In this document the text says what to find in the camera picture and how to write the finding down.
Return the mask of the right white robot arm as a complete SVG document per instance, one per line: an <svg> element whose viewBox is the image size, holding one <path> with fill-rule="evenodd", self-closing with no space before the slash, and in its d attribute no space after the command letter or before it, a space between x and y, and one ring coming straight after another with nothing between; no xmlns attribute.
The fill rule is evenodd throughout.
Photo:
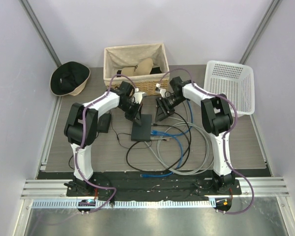
<svg viewBox="0 0 295 236"><path fill-rule="evenodd" d="M161 95L156 99L155 121L171 116L175 107L185 100L191 100L201 107L202 126L209 134L213 147L212 188L217 194L224 194L235 183L235 174L229 162L229 130L233 116L227 97L209 93L195 82L183 81L180 77L171 79L170 85L173 93L168 97L160 83L155 86L155 91Z"/></svg>

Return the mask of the black power adapter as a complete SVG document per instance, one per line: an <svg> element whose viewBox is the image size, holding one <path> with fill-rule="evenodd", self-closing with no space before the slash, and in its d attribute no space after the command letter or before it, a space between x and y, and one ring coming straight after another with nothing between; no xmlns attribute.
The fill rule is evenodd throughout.
<svg viewBox="0 0 295 236"><path fill-rule="evenodd" d="M103 114L97 124L97 132L98 133L108 133L109 127L111 124L112 115L110 113Z"/></svg>

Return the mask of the black network switch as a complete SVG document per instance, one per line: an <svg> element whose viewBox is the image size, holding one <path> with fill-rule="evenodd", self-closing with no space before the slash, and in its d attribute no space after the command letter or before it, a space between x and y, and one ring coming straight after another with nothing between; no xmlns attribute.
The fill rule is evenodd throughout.
<svg viewBox="0 0 295 236"><path fill-rule="evenodd" d="M133 123L131 140L136 142L149 142L151 136L152 115L142 114L141 125Z"/></svg>

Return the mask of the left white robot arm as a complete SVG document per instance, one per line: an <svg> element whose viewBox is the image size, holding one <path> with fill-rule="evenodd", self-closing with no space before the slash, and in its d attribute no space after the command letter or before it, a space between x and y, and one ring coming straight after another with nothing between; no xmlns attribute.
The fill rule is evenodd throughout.
<svg viewBox="0 0 295 236"><path fill-rule="evenodd" d="M73 151L74 178L72 183L84 196L90 196L95 190L91 181L91 145L96 139L98 120L111 109L119 108L125 112L125 118L141 125L142 100L146 93L130 83L123 81L119 87L109 88L100 97L84 103L74 103L68 114L64 135Z"/></svg>

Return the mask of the wicker basket with liner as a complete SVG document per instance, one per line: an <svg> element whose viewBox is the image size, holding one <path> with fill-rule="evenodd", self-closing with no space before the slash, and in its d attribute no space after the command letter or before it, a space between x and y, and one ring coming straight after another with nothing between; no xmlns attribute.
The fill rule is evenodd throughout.
<svg viewBox="0 0 295 236"><path fill-rule="evenodd" d="M140 91L156 95L156 84L169 86L169 65L163 43L114 46L104 49L103 80L108 87L134 82Z"/></svg>

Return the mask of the white plastic perforated basket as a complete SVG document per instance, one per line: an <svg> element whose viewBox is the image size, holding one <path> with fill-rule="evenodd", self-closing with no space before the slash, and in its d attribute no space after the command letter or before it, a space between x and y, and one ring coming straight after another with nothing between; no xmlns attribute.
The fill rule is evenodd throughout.
<svg viewBox="0 0 295 236"><path fill-rule="evenodd" d="M250 66L210 60L206 65L204 90L224 94L239 117L255 111L254 72Z"/></svg>

